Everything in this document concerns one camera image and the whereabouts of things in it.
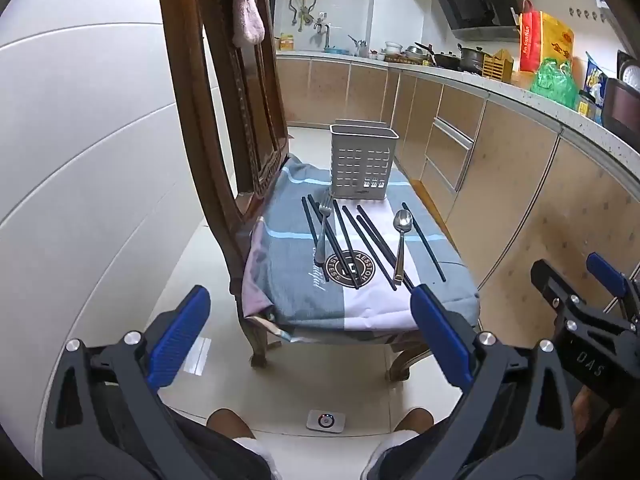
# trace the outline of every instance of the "drawer handle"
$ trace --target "drawer handle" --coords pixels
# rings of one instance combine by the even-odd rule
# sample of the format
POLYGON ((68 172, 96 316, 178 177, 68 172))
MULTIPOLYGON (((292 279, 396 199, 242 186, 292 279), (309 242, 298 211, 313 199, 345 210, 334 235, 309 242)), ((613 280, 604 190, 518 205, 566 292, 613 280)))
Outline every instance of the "drawer handle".
POLYGON ((441 130, 444 134, 451 137, 451 139, 455 140, 460 146, 465 148, 467 151, 471 149, 474 145, 474 142, 469 139, 465 134, 461 133, 449 123, 443 121, 441 118, 436 117, 433 120, 433 126, 436 126, 437 129, 441 130))

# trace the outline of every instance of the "metal fork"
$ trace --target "metal fork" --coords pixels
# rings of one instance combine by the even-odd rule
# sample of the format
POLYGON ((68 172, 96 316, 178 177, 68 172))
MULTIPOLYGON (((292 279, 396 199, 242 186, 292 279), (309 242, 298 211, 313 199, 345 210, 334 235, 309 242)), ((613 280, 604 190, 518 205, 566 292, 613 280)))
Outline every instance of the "metal fork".
POLYGON ((324 235, 326 233, 326 220, 331 215, 331 198, 331 190, 328 190, 325 199, 318 206, 320 214, 322 215, 322 225, 320 226, 320 233, 318 235, 316 255, 314 256, 314 261, 318 267, 322 267, 326 261, 326 244, 324 243, 324 235))

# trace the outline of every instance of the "white floor tile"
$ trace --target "white floor tile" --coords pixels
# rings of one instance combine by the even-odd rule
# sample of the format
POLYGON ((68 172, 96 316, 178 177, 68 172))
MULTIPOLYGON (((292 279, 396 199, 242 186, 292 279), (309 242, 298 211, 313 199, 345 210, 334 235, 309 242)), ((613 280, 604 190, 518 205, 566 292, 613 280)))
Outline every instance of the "white floor tile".
POLYGON ((201 416, 191 415, 191 413, 184 412, 183 410, 176 410, 175 408, 170 408, 170 409, 174 410, 174 412, 176 412, 176 413, 180 413, 180 415, 182 415, 184 418, 188 418, 189 420, 192 420, 193 422, 197 422, 198 424, 201 424, 203 426, 207 425, 207 419, 206 418, 202 418, 201 416))
POLYGON ((384 436, 318 438, 255 432, 283 480, 357 480, 384 436))
POLYGON ((167 405, 203 418, 229 408, 252 429, 274 433, 312 434, 305 427, 312 409, 345 413, 345 435, 390 431, 382 346, 287 344, 270 352, 266 370, 254 370, 222 252, 204 226, 185 248, 152 319, 175 308, 195 284, 211 296, 211 316, 200 333, 211 339, 208 357, 200 376, 182 370, 161 390, 167 405))
MULTIPOLYGON (((388 361, 395 356, 386 349, 388 361)), ((434 356, 413 365, 409 379, 390 387, 390 418, 394 428, 413 408, 428 410, 436 422, 449 416, 460 398, 459 388, 447 383, 434 356)))
POLYGON ((316 168, 331 168, 331 132, 316 128, 289 127, 289 151, 316 168))
MULTIPOLYGON (((293 153, 329 167, 329 131, 289 131, 293 153)), ((160 391, 161 398, 202 424, 216 409, 234 410, 273 446, 285 479, 356 479, 380 434, 388 433, 411 408, 424 407, 442 420, 460 396, 433 357, 414 365, 407 382, 389 385, 384 373, 392 353, 385 346, 284 344, 269 352, 267 369, 252 369, 251 347, 228 292, 222 251, 206 224, 185 248, 151 319, 175 308, 195 284, 211 296, 211 316, 200 333, 211 339, 207 361, 200 376, 180 371, 174 383, 160 391), (306 416, 312 409, 345 413, 344 433, 308 430, 306 416)))

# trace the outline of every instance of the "metal screw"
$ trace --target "metal screw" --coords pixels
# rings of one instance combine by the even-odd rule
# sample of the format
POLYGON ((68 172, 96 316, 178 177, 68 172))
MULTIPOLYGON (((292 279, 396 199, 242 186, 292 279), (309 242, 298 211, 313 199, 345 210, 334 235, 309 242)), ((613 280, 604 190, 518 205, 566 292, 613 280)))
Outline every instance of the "metal screw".
POLYGON ((542 341, 540 341, 540 348, 543 352, 553 352, 554 344, 549 341, 549 339, 543 339, 542 341))
POLYGON ((478 341, 484 346, 492 346, 495 344, 496 338, 491 332, 481 332, 478 335, 478 341))
POLYGON ((124 336, 124 342, 128 345, 137 345, 141 339, 142 334, 140 334, 140 332, 136 332, 135 330, 133 332, 127 332, 127 334, 124 336))
POLYGON ((67 352, 75 352, 80 348, 80 340, 79 339, 70 339, 66 342, 66 351, 67 352))

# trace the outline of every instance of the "chair seat cushion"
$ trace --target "chair seat cushion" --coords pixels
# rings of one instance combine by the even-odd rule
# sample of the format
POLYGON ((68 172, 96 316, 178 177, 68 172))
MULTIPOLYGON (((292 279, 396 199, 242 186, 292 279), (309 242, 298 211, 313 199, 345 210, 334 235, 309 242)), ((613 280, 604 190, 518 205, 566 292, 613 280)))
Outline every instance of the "chair seat cushion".
MULTIPOLYGON (((329 339, 337 335, 357 341, 380 339, 416 330, 411 316, 410 295, 404 286, 393 291, 378 264, 370 257, 360 236, 344 213, 345 225, 353 249, 363 254, 360 268, 366 270, 366 284, 358 290, 345 286, 339 272, 329 272, 333 278, 325 281, 322 269, 314 265, 314 242, 302 197, 311 194, 320 202, 330 187, 328 170, 303 164, 291 156, 275 184, 273 195, 252 232, 252 244, 242 281, 242 311, 245 317, 261 314, 280 328, 280 336, 305 340, 329 339)), ((414 285, 426 283, 443 306, 458 312, 476 325, 479 315, 478 290, 468 269, 424 207, 408 180, 398 170, 392 170, 384 200, 338 200, 346 205, 354 218, 361 205, 395 253, 398 232, 393 228, 395 212, 405 202, 426 236, 446 281, 438 274, 429 253, 415 230, 405 236, 404 270, 414 285)), ((311 210, 316 233, 320 225, 311 210)), ((329 217, 341 248, 347 250, 344 235, 336 215, 329 217)), ((328 263, 333 253, 327 240, 328 263)), ((391 265, 378 252, 380 261, 390 276, 391 265)))

